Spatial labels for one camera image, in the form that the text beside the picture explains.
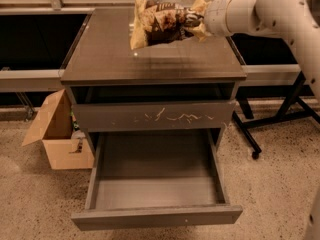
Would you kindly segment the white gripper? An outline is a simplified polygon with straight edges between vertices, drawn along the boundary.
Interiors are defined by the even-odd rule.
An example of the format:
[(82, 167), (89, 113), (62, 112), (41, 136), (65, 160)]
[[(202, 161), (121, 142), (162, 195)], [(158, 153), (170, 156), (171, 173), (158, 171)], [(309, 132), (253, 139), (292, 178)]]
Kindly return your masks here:
[(211, 35), (215, 37), (226, 37), (230, 35), (227, 27), (227, 8), (230, 0), (195, 0), (191, 10), (197, 14), (204, 15), (204, 24), (191, 27), (189, 31), (198, 38), (200, 42)]

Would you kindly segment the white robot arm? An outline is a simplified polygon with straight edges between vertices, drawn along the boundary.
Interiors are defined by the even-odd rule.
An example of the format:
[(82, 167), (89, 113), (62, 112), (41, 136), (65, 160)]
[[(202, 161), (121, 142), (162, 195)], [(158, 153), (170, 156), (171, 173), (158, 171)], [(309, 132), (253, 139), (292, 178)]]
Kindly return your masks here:
[[(273, 33), (293, 53), (311, 90), (320, 98), (320, 27), (305, 0), (213, 0), (204, 13), (206, 35)], [(206, 240), (319, 240), (320, 141), (303, 129), (287, 149), (298, 157), (253, 180), (255, 201), (236, 225)]]

